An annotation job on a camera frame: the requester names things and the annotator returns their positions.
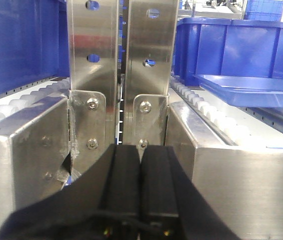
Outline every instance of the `screw hole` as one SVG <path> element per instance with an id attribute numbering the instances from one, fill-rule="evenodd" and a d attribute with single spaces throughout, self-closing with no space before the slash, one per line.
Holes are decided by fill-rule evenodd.
<path id="1" fill-rule="evenodd" d="M 91 11 L 100 9 L 100 4 L 97 1 L 89 0 L 86 2 L 86 8 Z"/>
<path id="2" fill-rule="evenodd" d="M 144 67 L 147 67 L 147 68 L 152 68 L 153 66 L 156 65 L 156 62 L 154 60 L 151 60 L 151 59 L 145 59 L 143 62 L 142 62 L 142 65 Z"/>
<path id="3" fill-rule="evenodd" d="M 160 11 L 155 8 L 150 8 L 147 10 L 147 17 L 150 19 L 157 19 L 160 16 Z"/>
<path id="4" fill-rule="evenodd" d="M 87 56 L 87 61 L 91 63 L 98 63 L 100 59 L 100 56 L 98 56 L 97 54 L 90 54 Z"/>

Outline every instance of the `blue bin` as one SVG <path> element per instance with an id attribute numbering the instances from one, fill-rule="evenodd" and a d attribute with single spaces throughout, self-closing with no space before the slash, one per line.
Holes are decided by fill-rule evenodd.
<path id="1" fill-rule="evenodd" d="M 282 14 L 283 0 L 248 0 L 246 13 Z"/>
<path id="2" fill-rule="evenodd" d="M 244 19 L 280 22 L 282 13 L 245 12 Z"/>
<path id="3" fill-rule="evenodd" d="M 66 3 L 0 1 L 0 94 L 69 76 Z"/>
<path id="4" fill-rule="evenodd" d="M 174 74 L 283 79 L 283 22 L 184 18 L 177 24 Z"/>

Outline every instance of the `stainless steel bracket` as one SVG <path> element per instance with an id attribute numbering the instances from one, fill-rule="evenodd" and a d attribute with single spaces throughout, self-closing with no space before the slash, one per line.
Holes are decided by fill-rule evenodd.
<path id="1" fill-rule="evenodd" d="M 166 97 L 178 3 L 177 0 L 129 0 L 123 110 L 124 144 L 137 144 L 146 137 L 149 144 L 164 143 L 164 119 L 168 105 Z M 142 113 L 142 101 L 150 102 L 154 109 L 148 114 Z"/>
<path id="2" fill-rule="evenodd" d="M 118 0 L 67 0 L 71 157 L 80 173 L 115 142 L 118 9 Z"/>
<path id="3" fill-rule="evenodd" d="M 70 91 L 70 142 L 73 168 L 89 169 L 108 147 L 106 97 L 97 91 Z"/>
<path id="4" fill-rule="evenodd" d="M 137 146 L 140 155 L 148 144 L 164 144 L 167 115 L 168 95 L 140 94 L 135 97 L 130 144 Z"/>

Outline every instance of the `bolt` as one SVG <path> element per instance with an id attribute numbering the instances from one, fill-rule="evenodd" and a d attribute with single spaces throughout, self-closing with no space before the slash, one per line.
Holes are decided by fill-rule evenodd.
<path id="1" fill-rule="evenodd" d="M 86 146 L 89 150 L 94 150 L 98 148 L 98 141 L 95 138 L 91 138 L 88 140 Z"/>
<path id="2" fill-rule="evenodd" d="M 44 136 L 41 139 L 41 144 L 43 147 L 48 148 L 52 145 L 52 140 L 48 136 Z"/>
<path id="3" fill-rule="evenodd" d="M 146 139 L 139 140 L 138 147 L 141 150 L 145 150 L 147 148 L 147 146 L 148 146 L 148 141 Z"/>
<path id="4" fill-rule="evenodd" d="M 172 232 L 171 232 L 170 230 L 166 230 L 166 231 L 163 232 L 163 234 L 164 234 L 166 237 L 169 237 L 169 236 L 172 234 Z"/>
<path id="5" fill-rule="evenodd" d="M 99 102 L 96 98 L 90 98 L 88 101 L 87 101 L 87 105 L 88 105 L 88 108 L 91 109 L 91 110 L 95 110 L 98 108 L 99 106 Z"/>
<path id="6" fill-rule="evenodd" d="M 141 102 L 141 104 L 139 105 L 139 110 L 144 113 L 147 114 L 152 110 L 152 105 L 149 101 L 143 101 Z"/>
<path id="7" fill-rule="evenodd" d="M 46 172 L 44 178 L 45 178 L 45 180 L 49 181 L 49 180 L 51 180 L 53 178 L 53 176 L 54 175 L 51 172 Z"/>

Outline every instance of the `metal guide plate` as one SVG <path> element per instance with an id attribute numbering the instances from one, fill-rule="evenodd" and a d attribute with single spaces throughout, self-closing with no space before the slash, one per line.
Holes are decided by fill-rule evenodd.
<path id="1" fill-rule="evenodd" d="M 106 97 L 96 91 L 70 91 L 70 151 L 73 168 L 88 170 L 108 147 Z"/>
<path id="2" fill-rule="evenodd" d="M 118 0 L 67 1 L 71 90 L 106 97 L 106 145 L 115 142 L 118 8 Z"/>
<path id="3" fill-rule="evenodd" d="M 0 121 L 0 225 L 12 211 L 62 188 L 52 186 L 69 153 L 68 100 L 60 96 Z"/>
<path id="4" fill-rule="evenodd" d="M 178 3 L 178 0 L 129 1 L 124 144 L 133 142 L 135 97 L 168 94 Z"/>
<path id="5" fill-rule="evenodd" d="M 283 149 L 226 145 L 185 102 L 170 108 L 165 145 L 221 220 L 241 239 L 283 239 Z"/>
<path id="6" fill-rule="evenodd" d="M 133 103 L 131 143 L 139 150 L 148 144 L 163 145 L 168 115 L 168 96 L 141 94 Z"/>

